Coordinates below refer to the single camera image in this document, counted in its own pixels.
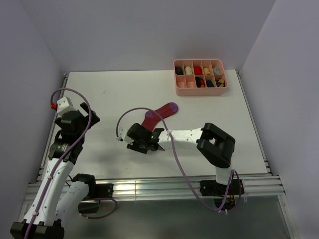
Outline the maroon purple ribbed sock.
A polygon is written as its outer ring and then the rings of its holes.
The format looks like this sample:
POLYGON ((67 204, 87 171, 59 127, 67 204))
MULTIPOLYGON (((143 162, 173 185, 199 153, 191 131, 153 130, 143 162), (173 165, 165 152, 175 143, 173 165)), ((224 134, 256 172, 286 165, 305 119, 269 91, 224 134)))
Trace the maroon purple ribbed sock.
POLYGON ((149 131, 153 131, 156 125, 161 122, 161 119, 165 119, 170 117, 178 112, 178 105, 174 102, 167 103, 162 107, 153 111, 147 111, 145 113, 144 120, 142 122, 142 126, 149 131))

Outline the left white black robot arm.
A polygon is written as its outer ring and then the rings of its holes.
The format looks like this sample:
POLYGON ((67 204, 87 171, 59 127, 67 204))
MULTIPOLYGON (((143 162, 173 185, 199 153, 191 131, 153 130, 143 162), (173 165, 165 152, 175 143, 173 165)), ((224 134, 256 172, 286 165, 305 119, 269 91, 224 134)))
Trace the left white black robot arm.
POLYGON ((84 135, 100 121, 86 103, 81 108, 87 116, 73 107, 67 97, 52 107, 57 109, 55 123, 60 127, 51 145, 43 181, 21 222, 14 222, 10 233, 15 239, 62 239, 64 226, 83 199, 91 199, 97 193, 95 177, 77 174, 68 191, 62 191, 80 152, 84 135))

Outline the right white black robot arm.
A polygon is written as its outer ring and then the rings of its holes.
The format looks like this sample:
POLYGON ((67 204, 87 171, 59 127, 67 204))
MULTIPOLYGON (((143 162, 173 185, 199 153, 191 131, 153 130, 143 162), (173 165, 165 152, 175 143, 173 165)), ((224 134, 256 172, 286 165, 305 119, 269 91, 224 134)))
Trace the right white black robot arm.
POLYGON ((128 130, 121 129, 120 136, 128 144, 128 149, 143 154, 177 148, 197 149, 216 168, 216 190, 227 194, 233 188, 229 177, 233 170, 231 158, 236 140, 212 123, 196 129, 155 128, 153 131, 135 123, 128 130))

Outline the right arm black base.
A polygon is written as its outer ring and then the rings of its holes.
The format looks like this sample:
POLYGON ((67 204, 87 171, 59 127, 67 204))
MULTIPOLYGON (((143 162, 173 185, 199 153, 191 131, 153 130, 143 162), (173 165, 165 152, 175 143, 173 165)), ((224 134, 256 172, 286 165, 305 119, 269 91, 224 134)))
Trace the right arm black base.
MULTIPOLYGON (((204 197, 214 196, 217 199, 214 199, 216 207, 220 207, 223 201, 223 197, 226 191, 226 185, 218 184, 216 180, 202 180, 200 181, 200 193, 204 197)), ((235 207, 236 196, 244 195, 244 187, 241 179, 232 180, 229 190, 227 200, 224 204, 222 210, 231 210, 235 207)))

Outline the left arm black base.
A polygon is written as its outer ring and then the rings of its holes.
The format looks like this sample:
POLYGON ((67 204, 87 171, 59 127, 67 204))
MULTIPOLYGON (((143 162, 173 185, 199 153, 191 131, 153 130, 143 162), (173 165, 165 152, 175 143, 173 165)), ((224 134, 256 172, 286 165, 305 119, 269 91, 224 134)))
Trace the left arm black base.
POLYGON ((111 183, 96 184, 94 189, 79 203, 80 214, 95 214, 101 208, 103 201, 110 201, 113 198, 113 187, 111 183))

